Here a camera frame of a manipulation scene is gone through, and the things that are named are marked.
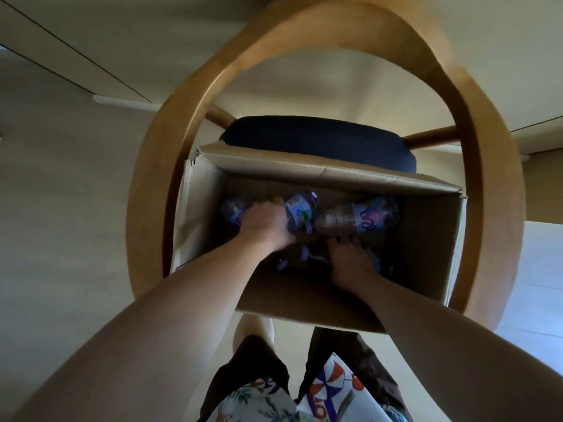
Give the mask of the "person's left hand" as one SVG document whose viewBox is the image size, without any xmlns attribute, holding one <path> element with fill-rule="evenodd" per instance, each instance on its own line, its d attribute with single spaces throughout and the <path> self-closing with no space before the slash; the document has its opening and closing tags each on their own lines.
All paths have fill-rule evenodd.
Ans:
<svg viewBox="0 0 563 422">
<path fill-rule="evenodd" d="M 263 257 L 278 251 L 278 233 L 288 231 L 284 199 L 253 203 L 242 215 L 239 236 L 257 245 Z"/>
</svg>

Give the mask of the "person's right hand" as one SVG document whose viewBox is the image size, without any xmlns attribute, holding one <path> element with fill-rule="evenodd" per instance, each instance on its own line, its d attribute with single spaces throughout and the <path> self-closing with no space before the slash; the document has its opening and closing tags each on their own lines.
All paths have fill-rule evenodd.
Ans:
<svg viewBox="0 0 563 422">
<path fill-rule="evenodd" d="M 332 261 L 330 259 L 330 262 L 332 264 L 333 283 L 358 298 L 362 297 L 371 281 L 380 277 L 369 255 L 367 260 Z"/>
</svg>

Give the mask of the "purple label plastic bottle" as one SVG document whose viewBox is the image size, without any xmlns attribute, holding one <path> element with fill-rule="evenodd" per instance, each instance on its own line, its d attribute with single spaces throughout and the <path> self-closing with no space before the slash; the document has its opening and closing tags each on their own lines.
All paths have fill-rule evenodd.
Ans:
<svg viewBox="0 0 563 422">
<path fill-rule="evenodd" d="M 326 235 L 350 236 L 393 227 L 400 220 L 396 200 L 378 196 L 369 201 L 346 203 L 327 209 L 314 221 L 314 229 Z"/>
<path fill-rule="evenodd" d="M 251 207 L 253 201 L 246 196 L 228 198 L 220 205 L 224 219 L 234 228 L 240 229 L 243 213 Z M 305 227 L 312 230 L 312 222 L 319 211 L 319 201 L 315 192 L 300 191 L 284 200 L 286 209 L 286 227 L 290 232 Z"/>
<path fill-rule="evenodd" d="M 311 250 L 303 245 L 288 246 L 274 256 L 273 266 L 276 270 L 327 270 L 331 268 L 330 257 L 323 251 Z"/>
</svg>

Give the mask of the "person's right forearm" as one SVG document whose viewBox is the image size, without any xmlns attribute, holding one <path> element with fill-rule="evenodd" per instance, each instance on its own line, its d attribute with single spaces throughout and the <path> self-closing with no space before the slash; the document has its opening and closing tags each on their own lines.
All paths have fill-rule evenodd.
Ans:
<svg viewBox="0 0 563 422">
<path fill-rule="evenodd" d="M 377 273 L 350 290 L 452 422 L 563 422 L 563 376 L 535 357 Z"/>
</svg>

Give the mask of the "person's left forearm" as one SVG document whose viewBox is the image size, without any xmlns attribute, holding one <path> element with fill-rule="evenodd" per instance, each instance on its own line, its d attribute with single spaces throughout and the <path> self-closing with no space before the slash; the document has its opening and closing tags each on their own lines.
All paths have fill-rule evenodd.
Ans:
<svg viewBox="0 0 563 422">
<path fill-rule="evenodd" d="M 178 422 L 250 277 L 283 246 L 241 232 L 178 270 L 79 348 L 10 422 Z"/>
</svg>

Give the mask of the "brown cardboard box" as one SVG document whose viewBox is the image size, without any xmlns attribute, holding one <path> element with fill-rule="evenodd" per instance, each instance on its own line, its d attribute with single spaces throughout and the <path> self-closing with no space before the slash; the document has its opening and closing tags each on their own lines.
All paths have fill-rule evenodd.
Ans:
<svg viewBox="0 0 563 422">
<path fill-rule="evenodd" d="M 400 219 L 384 231 L 360 235 L 394 269 L 400 285 L 446 305 L 455 280 L 454 255 L 466 199 L 459 186 L 423 174 L 402 173 L 325 157 L 229 146 L 200 147 L 184 163 L 174 223 L 171 273 L 235 235 L 220 215 L 229 197 L 264 200 L 312 190 L 321 210 L 374 196 L 398 201 Z M 333 329 L 384 333 L 359 299 L 337 289 L 314 268 L 254 273 L 237 310 Z"/>
</svg>

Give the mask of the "person's leg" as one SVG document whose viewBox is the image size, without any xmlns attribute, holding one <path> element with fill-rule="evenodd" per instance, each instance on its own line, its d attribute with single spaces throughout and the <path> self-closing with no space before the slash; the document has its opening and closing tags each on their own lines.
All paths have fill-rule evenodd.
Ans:
<svg viewBox="0 0 563 422">
<path fill-rule="evenodd" d="M 274 348 L 275 328 L 273 319 L 254 314 L 243 314 L 235 329 L 232 343 L 233 353 L 237 351 L 243 340 L 251 335 L 261 337 L 271 348 Z"/>
</svg>

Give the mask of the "dark blue seat cushion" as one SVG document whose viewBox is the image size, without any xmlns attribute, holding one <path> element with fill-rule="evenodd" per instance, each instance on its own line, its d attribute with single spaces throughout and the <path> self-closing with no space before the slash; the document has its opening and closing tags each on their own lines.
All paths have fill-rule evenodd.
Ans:
<svg viewBox="0 0 563 422">
<path fill-rule="evenodd" d="M 405 173 L 417 160 L 393 132 L 352 122 L 306 116 L 247 116 L 221 135 L 230 146 L 326 157 Z"/>
</svg>

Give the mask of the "floral print shirt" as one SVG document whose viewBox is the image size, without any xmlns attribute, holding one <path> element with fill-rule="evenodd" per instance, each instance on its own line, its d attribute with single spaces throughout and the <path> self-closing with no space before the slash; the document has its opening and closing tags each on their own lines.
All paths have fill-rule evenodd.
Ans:
<svg viewBox="0 0 563 422">
<path fill-rule="evenodd" d="M 336 354 L 331 354 L 298 402 L 270 377 L 231 392 L 206 422 L 409 422 L 379 404 Z"/>
</svg>

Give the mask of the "white furniture panel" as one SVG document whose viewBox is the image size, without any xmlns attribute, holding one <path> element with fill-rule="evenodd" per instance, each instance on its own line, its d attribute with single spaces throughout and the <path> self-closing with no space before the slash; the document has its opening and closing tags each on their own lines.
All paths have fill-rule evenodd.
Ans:
<svg viewBox="0 0 563 422">
<path fill-rule="evenodd" d="M 496 334 L 563 375 L 563 225 L 525 222 L 516 282 Z"/>
</svg>

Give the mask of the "white baseboard strip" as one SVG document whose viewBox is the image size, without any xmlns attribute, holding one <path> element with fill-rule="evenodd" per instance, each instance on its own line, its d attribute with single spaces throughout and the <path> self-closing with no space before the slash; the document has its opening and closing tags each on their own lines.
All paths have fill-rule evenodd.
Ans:
<svg viewBox="0 0 563 422">
<path fill-rule="evenodd" d="M 95 102 L 101 105 L 130 108 L 134 110 L 150 111 L 155 113 L 159 111 L 160 108 L 162 107 L 162 104 L 132 101 L 128 99 L 111 98 L 111 97 L 100 96 L 98 94 L 93 94 L 92 98 Z"/>
</svg>

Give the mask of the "wooden chair frame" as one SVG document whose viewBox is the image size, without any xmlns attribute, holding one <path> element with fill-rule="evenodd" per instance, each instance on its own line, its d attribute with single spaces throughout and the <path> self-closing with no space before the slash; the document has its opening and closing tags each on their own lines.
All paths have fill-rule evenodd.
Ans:
<svg viewBox="0 0 563 422">
<path fill-rule="evenodd" d="M 173 93 L 152 120 L 127 206 L 130 286 L 139 298 L 171 273 L 184 163 L 204 118 L 235 120 L 213 105 L 241 72 L 299 49 L 343 48 L 382 58 L 445 103 L 454 126 L 405 136 L 411 148 L 460 141 L 466 205 L 446 304 L 494 330 L 516 279 L 525 196 L 520 156 L 499 112 L 455 59 L 447 37 L 415 0 L 275 0 Z"/>
</svg>

